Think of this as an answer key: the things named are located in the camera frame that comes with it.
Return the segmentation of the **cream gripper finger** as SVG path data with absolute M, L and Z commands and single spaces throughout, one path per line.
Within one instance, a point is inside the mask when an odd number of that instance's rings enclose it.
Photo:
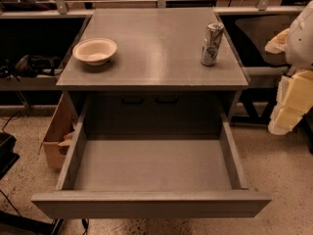
M 285 135 L 313 107 L 313 71 L 300 70 L 292 77 L 283 76 L 279 82 L 276 100 L 268 130 L 275 135 Z
M 287 36 L 289 34 L 289 29 L 286 28 L 273 37 L 265 45 L 265 51 L 272 54 L 279 54 L 286 51 L 287 46 Z

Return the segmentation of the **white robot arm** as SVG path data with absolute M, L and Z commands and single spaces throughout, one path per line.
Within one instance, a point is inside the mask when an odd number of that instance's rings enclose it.
M 291 26 L 272 38 L 265 51 L 284 52 L 291 65 L 283 75 L 277 91 L 268 130 L 285 135 L 302 120 L 313 107 L 313 1 L 292 22 Z

